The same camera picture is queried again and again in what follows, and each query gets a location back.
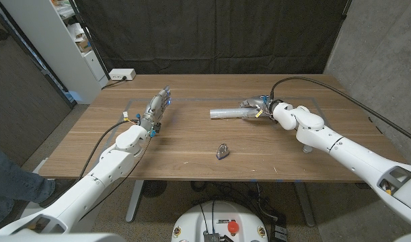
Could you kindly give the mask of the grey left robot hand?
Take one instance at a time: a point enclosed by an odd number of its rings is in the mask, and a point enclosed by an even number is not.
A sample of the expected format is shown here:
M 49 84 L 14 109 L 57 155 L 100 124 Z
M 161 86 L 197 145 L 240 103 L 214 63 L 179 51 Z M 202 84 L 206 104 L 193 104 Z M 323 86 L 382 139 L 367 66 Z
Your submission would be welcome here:
M 160 122 L 165 109 L 171 104 L 170 95 L 170 87 L 167 85 L 151 99 L 145 108 L 140 126 L 150 131 L 153 126 Z

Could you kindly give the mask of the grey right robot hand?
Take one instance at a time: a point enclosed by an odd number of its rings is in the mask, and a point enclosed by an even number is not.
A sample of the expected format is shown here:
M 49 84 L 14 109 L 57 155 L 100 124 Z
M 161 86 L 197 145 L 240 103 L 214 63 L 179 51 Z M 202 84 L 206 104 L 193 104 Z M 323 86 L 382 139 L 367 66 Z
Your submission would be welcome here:
M 240 103 L 240 108 L 247 109 L 244 118 L 259 118 L 268 117 L 273 118 L 273 109 L 275 107 L 275 101 L 268 95 L 259 95 L 255 97 L 249 97 Z

